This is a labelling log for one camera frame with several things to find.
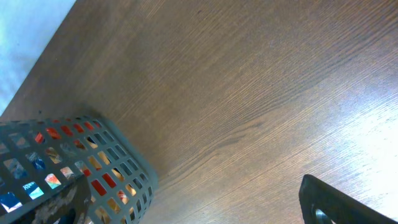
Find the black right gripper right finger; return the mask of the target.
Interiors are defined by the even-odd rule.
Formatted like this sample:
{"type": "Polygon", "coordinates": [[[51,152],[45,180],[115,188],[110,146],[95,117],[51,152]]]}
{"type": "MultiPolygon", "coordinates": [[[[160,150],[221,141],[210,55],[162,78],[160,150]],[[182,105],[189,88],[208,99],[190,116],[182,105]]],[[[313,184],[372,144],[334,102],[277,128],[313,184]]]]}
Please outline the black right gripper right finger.
{"type": "Polygon", "coordinates": [[[305,224],[397,223],[310,174],[303,176],[298,196],[305,224]]]}

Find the blue carton box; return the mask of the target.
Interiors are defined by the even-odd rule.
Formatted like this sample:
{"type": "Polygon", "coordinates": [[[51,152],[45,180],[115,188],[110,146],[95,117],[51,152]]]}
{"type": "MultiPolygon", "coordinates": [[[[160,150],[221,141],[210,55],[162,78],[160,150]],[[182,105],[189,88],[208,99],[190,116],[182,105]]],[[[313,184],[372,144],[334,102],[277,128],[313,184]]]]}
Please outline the blue carton box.
{"type": "Polygon", "coordinates": [[[58,189],[65,177],[60,168],[64,157],[44,136],[37,142],[31,133],[1,134],[1,209],[19,210],[58,189]]]}

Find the orange noodle packet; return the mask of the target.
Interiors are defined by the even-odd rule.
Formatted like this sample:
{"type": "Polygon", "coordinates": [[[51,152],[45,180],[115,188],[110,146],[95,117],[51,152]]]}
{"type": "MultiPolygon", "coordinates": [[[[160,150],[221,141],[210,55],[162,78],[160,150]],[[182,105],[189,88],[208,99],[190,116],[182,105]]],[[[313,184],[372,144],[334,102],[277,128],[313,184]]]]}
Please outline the orange noodle packet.
{"type": "Polygon", "coordinates": [[[87,116],[53,119],[36,122],[29,132],[37,142],[44,142],[44,136],[52,138],[64,157],[60,172],[66,179],[78,174],[87,178],[94,222],[135,214],[133,160],[107,124],[87,116]]]}

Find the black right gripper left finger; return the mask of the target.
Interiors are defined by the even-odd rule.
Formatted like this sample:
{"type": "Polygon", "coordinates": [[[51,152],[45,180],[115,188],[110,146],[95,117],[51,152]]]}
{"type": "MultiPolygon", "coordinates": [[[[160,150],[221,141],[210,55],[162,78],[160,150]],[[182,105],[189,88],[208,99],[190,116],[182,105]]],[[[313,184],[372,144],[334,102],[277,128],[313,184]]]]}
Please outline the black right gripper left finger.
{"type": "Polygon", "coordinates": [[[31,202],[17,213],[13,223],[64,223],[85,222],[90,206],[91,192],[84,175],[76,176],[41,202],[31,202]]]}

